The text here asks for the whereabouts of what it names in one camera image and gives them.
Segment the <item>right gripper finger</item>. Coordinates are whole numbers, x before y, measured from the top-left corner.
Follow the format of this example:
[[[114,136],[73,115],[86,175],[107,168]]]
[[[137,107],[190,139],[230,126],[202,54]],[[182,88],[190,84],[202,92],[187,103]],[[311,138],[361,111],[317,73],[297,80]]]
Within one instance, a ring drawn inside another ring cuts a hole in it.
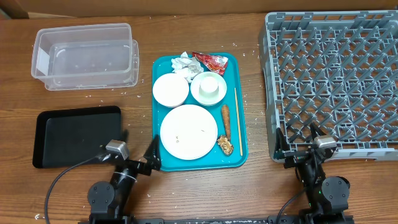
[[[289,144],[287,143],[284,134],[282,133],[280,128],[276,129],[275,140],[275,152],[284,152],[289,150]]]
[[[310,123],[310,131],[312,139],[325,135],[325,133],[315,123]]]

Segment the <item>large white plate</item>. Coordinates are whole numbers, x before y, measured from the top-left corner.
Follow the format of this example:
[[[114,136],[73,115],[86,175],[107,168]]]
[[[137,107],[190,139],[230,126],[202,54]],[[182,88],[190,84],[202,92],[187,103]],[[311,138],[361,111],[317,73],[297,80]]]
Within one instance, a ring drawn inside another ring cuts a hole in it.
[[[190,161],[208,154],[218,137],[218,126],[209,111],[197,105],[172,109],[160,126],[160,140],[172,156]]]

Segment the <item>orange carrot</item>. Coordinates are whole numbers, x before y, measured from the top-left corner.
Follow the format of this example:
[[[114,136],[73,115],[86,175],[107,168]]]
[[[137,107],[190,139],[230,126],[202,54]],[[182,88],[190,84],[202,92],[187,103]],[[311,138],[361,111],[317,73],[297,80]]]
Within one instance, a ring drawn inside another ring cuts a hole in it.
[[[223,118],[223,124],[225,128],[225,133],[228,141],[231,140],[231,125],[230,125],[230,113],[229,107],[227,105],[223,105],[221,107],[221,115]]]

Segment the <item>small white cup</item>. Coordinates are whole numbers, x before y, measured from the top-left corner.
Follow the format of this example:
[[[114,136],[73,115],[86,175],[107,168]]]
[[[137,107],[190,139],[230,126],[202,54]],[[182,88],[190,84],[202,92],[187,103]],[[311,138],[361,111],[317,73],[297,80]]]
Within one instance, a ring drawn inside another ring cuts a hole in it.
[[[218,82],[214,77],[205,77],[200,82],[200,94],[204,97],[214,97],[218,92]]]

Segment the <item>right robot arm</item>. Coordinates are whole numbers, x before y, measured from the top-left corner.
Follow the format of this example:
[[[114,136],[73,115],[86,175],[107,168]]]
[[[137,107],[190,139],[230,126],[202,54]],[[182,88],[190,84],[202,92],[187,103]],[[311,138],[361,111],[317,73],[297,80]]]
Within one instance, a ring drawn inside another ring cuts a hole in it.
[[[285,137],[277,128],[275,159],[283,159],[284,167],[294,168],[296,178],[303,189],[286,202],[274,217],[269,216],[269,223],[354,223],[352,216],[346,216],[350,182],[341,176],[327,177],[322,164],[336,150],[336,141],[324,133],[314,123],[310,124],[312,141],[305,151],[291,151]],[[307,196],[308,208],[299,211],[298,215],[284,215],[284,210],[302,194]]]

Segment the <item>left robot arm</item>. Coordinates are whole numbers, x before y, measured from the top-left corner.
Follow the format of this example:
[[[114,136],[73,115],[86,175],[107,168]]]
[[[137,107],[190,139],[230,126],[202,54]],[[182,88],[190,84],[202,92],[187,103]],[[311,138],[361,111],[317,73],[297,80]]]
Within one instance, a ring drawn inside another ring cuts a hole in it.
[[[139,174],[150,176],[153,170],[160,170],[160,137],[155,135],[146,152],[144,162],[129,158],[124,141],[112,140],[105,146],[105,153],[97,156],[101,163],[115,166],[111,180],[93,184],[88,191],[91,206],[89,223],[135,223],[132,215],[124,213],[134,184]]]

